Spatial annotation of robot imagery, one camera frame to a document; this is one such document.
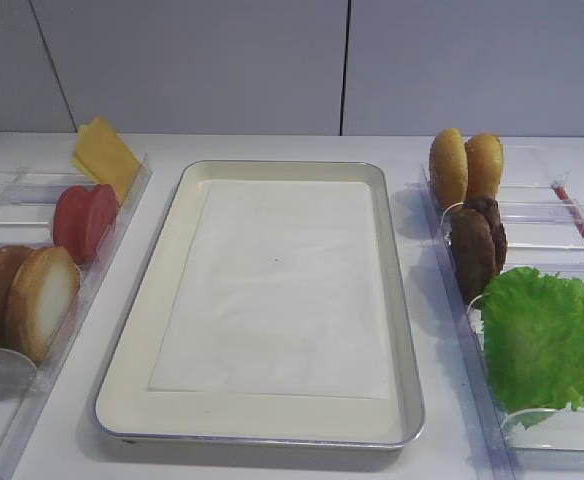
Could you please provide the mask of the brown meat patty front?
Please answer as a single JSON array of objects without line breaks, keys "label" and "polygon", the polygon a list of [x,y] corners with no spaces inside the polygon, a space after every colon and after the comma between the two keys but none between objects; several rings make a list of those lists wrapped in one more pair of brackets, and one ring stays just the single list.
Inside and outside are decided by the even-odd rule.
[{"label": "brown meat patty front", "polygon": [[495,245],[486,218],[474,209],[462,209],[451,219],[451,251],[463,301],[481,295],[496,275]]}]

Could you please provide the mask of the brown meat patty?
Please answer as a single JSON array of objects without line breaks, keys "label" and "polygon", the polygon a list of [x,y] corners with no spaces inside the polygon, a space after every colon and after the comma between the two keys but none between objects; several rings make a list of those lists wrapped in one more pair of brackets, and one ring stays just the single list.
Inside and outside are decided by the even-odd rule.
[{"label": "brown meat patty", "polygon": [[486,218],[474,209],[462,209],[451,219],[451,251],[463,301],[481,295],[496,275],[495,245]]},{"label": "brown meat patty", "polygon": [[487,221],[494,244],[496,272],[501,272],[507,255],[507,237],[501,221],[498,202],[491,196],[479,195],[467,199],[464,206],[477,211]]}]

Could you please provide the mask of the brown meat patty back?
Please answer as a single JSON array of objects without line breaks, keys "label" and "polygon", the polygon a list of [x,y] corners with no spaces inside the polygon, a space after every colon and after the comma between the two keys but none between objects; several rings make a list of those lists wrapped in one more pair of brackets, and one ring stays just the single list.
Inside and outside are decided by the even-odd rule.
[{"label": "brown meat patty back", "polygon": [[479,195],[467,199],[464,206],[477,211],[487,221],[494,244],[496,272],[501,272],[507,255],[507,237],[501,221],[498,202],[491,196]]}]

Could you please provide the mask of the yellow cheese slice front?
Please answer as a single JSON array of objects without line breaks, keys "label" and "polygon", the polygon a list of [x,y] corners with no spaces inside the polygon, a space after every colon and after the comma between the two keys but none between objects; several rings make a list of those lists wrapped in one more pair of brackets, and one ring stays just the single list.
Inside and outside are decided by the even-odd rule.
[{"label": "yellow cheese slice front", "polygon": [[123,204],[141,162],[104,117],[98,116],[79,127],[74,154],[99,179],[98,184],[113,187],[118,202]]}]

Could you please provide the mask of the yellow cheese slice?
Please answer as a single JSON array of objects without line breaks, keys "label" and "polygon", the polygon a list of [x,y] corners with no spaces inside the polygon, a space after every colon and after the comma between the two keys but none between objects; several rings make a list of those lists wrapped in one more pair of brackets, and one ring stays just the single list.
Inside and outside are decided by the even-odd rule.
[{"label": "yellow cheese slice", "polygon": [[104,117],[98,116],[79,127],[74,154],[99,179],[98,184],[113,187],[118,202],[123,204],[141,162]]},{"label": "yellow cheese slice", "polygon": [[80,158],[76,154],[72,156],[72,164],[79,172],[81,172],[83,175],[89,178],[93,183],[95,184],[99,183],[99,179],[89,170],[88,167],[86,167],[81,162]]}]

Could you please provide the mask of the yellow cheese slice back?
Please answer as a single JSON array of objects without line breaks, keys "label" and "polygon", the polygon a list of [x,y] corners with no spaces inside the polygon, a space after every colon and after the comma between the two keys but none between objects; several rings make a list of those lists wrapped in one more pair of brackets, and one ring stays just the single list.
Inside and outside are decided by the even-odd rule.
[{"label": "yellow cheese slice back", "polygon": [[81,162],[80,158],[76,154],[72,156],[72,164],[79,172],[81,172],[83,175],[89,178],[93,183],[95,184],[99,183],[99,179],[89,170],[88,167],[86,167]]}]

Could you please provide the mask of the red tomato slice back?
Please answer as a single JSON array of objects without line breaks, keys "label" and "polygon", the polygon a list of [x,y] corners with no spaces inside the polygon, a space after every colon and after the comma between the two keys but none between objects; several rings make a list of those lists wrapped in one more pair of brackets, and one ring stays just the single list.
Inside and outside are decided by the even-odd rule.
[{"label": "red tomato slice back", "polygon": [[77,265],[89,262],[83,251],[86,219],[93,190],[84,186],[66,189],[56,203],[53,217],[53,243],[63,247]]}]

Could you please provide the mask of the green lettuce leaf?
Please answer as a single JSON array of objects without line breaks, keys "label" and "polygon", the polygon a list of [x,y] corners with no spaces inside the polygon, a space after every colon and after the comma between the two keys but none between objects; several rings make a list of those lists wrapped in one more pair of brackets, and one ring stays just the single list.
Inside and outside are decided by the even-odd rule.
[{"label": "green lettuce leaf", "polygon": [[483,292],[487,378],[509,414],[584,411],[584,282],[517,267]]}]

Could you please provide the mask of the white parchment paper sheet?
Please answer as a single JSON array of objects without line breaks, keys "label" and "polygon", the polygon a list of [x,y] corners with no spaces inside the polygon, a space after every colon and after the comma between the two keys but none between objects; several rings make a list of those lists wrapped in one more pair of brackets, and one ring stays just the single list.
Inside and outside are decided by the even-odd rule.
[{"label": "white parchment paper sheet", "polygon": [[150,387],[385,399],[370,188],[209,185]]}]

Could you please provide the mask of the golden bun top left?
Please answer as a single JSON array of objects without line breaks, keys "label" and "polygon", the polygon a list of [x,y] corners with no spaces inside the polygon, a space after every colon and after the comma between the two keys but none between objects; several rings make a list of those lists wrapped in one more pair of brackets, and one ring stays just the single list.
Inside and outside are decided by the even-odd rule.
[{"label": "golden bun top left", "polygon": [[468,161],[461,131],[446,128],[434,138],[429,153],[430,183],[439,205],[463,202],[468,188]]}]

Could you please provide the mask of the golden bun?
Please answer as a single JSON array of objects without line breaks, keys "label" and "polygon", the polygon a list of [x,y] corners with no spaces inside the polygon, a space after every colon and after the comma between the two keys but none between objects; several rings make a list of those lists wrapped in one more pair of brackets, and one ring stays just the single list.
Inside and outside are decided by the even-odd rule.
[{"label": "golden bun", "polygon": [[498,194],[504,169],[503,145],[498,136],[480,133],[465,143],[468,165],[466,198]]},{"label": "golden bun", "polygon": [[468,188],[468,161],[461,131],[446,128],[434,138],[429,153],[430,183],[439,205],[463,202]]}]

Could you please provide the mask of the golden bun top right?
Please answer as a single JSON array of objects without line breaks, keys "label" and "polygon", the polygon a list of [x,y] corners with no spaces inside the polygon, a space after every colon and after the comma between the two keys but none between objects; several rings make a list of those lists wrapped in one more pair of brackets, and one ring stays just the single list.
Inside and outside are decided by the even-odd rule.
[{"label": "golden bun top right", "polygon": [[468,165],[466,198],[498,194],[504,169],[503,145],[498,136],[480,133],[465,143]]}]

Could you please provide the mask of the cream metal baking tray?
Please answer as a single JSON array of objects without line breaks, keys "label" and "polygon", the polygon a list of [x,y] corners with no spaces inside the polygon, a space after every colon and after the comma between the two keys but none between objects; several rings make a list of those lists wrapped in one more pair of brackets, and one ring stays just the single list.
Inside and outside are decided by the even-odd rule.
[{"label": "cream metal baking tray", "polygon": [[[387,398],[150,387],[214,180],[361,182],[370,188],[386,309]],[[424,405],[383,172],[348,162],[207,160],[187,167],[98,390],[95,414],[107,432],[130,439],[395,450],[415,438]]]}]

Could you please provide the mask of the clear acrylic rack right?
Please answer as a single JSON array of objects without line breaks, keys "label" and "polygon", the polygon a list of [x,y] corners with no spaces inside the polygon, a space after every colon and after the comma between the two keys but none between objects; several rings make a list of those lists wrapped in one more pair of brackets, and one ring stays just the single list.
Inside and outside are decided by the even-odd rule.
[{"label": "clear acrylic rack right", "polygon": [[[560,176],[502,183],[497,201],[508,242],[505,269],[530,266],[584,282],[584,241],[551,188],[553,181],[559,181],[576,199],[569,194],[566,180]],[[498,405],[487,380],[479,302],[466,304],[455,278],[450,213],[439,206],[426,170],[420,173],[418,187],[493,478],[524,479],[541,471],[584,477],[584,411],[565,408],[509,414]]]}]

